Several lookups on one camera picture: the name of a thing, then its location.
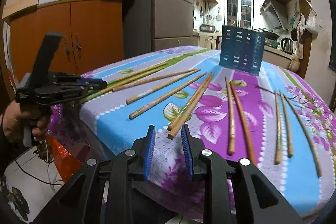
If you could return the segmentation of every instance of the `red plastic bag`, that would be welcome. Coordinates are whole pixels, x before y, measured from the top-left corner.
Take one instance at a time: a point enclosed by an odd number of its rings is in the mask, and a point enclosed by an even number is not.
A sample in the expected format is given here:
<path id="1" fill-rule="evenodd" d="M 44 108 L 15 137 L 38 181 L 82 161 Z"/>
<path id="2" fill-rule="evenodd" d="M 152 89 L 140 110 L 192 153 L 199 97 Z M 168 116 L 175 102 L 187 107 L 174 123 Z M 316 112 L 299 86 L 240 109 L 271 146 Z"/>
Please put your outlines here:
<path id="1" fill-rule="evenodd" d="M 47 142 L 52 148 L 52 155 L 57 171 L 65 183 L 80 169 L 82 163 L 73 157 L 68 150 L 53 137 L 47 137 Z"/>

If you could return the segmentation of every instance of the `hand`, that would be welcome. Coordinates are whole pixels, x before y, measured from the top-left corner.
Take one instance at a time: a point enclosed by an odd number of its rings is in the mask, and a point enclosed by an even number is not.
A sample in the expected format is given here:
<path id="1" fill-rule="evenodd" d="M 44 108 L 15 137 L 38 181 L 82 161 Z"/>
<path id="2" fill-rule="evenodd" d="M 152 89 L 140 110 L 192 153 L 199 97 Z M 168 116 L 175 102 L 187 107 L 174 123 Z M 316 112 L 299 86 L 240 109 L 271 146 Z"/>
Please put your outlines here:
<path id="1" fill-rule="evenodd" d="M 37 105 L 21 105 L 15 101 L 7 107 L 3 114 L 3 125 L 5 136 L 10 142 L 16 142 L 23 139 L 24 127 L 30 126 L 30 119 L 37 119 L 37 126 L 33 128 L 32 133 L 34 140 L 43 141 L 48 131 L 48 124 L 50 122 L 51 108 L 47 111 L 41 112 L 41 107 Z"/>

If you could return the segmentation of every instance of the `window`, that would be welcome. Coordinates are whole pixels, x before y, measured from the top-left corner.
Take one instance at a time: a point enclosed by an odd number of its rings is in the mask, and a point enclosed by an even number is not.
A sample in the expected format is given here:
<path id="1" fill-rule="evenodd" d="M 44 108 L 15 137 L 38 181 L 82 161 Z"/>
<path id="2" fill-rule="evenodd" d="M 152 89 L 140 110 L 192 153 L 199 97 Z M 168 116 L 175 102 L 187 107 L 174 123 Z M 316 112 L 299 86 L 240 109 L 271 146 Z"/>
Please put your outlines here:
<path id="1" fill-rule="evenodd" d="M 226 25 L 252 29 L 253 0 L 226 0 Z"/>

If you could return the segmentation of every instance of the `stainless steel kettle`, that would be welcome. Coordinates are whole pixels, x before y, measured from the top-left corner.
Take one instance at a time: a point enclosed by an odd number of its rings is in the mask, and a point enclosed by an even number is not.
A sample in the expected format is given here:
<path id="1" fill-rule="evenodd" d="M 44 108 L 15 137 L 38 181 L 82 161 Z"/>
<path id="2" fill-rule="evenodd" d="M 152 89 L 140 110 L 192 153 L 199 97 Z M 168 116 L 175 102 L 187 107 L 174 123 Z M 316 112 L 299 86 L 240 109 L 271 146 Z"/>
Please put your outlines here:
<path id="1" fill-rule="evenodd" d="M 284 52 L 288 54 L 293 54 L 294 43 L 289 37 L 284 37 L 281 39 L 281 48 Z"/>

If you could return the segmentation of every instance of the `countertop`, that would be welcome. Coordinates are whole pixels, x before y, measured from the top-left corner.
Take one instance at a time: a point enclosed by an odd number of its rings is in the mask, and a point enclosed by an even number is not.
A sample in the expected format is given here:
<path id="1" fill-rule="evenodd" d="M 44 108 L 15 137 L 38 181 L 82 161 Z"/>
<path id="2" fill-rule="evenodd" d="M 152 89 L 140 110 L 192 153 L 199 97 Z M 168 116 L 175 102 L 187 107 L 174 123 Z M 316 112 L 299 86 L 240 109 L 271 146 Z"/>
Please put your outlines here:
<path id="1" fill-rule="evenodd" d="M 199 32 L 199 31 L 193 30 L 193 36 L 194 37 L 221 37 L 222 32 L 211 33 L 211 32 Z"/>
<path id="2" fill-rule="evenodd" d="M 288 58 L 288 59 L 292 59 L 292 55 L 288 54 L 288 53 L 285 53 L 283 51 L 280 51 L 276 48 L 272 48 L 272 47 L 269 47 L 269 46 L 266 46 L 264 47 L 264 51 L 268 51 L 268 52 L 272 52 L 274 54 L 277 54 L 277 55 L 281 55 L 285 58 Z"/>
<path id="3" fill-rule="evenodd" d="M 86 0 L 57 0 L 48 3 L 39 5 L 38 0 L 15 0 L 6 4 L 3 8 L 2 19 L 8 25 L 11 24 L 11 21 L 14 18 L 17 18 L 23 14 L 35 11 L 40 8 L 66 3 L 66 2 L 75 2 L 75 1 L 86 1 Z M 124 0 L 104 0 L 104 1 L 117 1 L 123 2 Z"/>

